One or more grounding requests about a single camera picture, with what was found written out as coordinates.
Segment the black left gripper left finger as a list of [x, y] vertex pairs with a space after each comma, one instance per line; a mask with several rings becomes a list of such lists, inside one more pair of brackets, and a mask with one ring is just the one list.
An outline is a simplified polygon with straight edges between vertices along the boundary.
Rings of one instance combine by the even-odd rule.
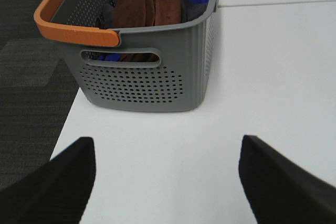
[[81, 137], [1, 190], [1, 223], [79, 223], [95, 178], [93, 138]]

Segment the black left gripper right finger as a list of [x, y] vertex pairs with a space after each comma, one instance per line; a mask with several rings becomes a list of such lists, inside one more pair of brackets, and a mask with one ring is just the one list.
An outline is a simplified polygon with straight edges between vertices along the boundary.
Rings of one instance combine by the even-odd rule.
[[243, 137], [238, 174], [257, 223], [335, 223], [335, 187], [260, 138]]

